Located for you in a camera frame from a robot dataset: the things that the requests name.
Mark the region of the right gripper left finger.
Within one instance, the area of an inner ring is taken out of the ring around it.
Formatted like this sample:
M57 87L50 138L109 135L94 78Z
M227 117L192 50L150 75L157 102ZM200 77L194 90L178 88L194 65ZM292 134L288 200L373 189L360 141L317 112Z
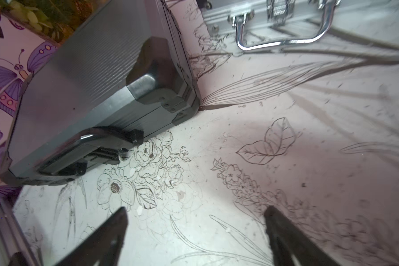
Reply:
M126 208L121 207L58 265L116 266L128 224Z

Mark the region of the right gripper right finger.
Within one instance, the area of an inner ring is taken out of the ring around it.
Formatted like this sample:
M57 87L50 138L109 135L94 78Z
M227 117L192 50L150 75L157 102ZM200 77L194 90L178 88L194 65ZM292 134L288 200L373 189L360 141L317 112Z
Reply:
M280 210L269 206L264 218L275 266L338 266L339 263L314 244Z

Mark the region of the large black poker case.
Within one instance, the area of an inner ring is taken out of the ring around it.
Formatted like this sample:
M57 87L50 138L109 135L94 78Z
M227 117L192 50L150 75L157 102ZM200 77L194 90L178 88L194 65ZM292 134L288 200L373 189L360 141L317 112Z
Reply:
M117 165L200 102L167 3L109 1L24 83L0 178L59 186Z

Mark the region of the small silver poker case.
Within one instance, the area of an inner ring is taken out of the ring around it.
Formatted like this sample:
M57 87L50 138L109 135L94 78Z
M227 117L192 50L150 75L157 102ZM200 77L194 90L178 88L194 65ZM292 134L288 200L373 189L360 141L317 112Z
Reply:
M197 1L196 4L208 33L234 34L235 43L243 52L312 44L329 32L337 13L399 7L399 1ZM258 44L247 44L244 37L252 29L280 28L315 18L319 20L318 29L310 36L271 39Z

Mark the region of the yellow green artificial plant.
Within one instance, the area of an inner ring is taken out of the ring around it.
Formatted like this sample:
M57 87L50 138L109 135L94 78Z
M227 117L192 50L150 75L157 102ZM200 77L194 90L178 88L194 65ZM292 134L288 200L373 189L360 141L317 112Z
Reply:
M54 43L65 42L106 1L0 1L0 22L6 17L18 30L28 29ZM4 37L0 25L0 38Z

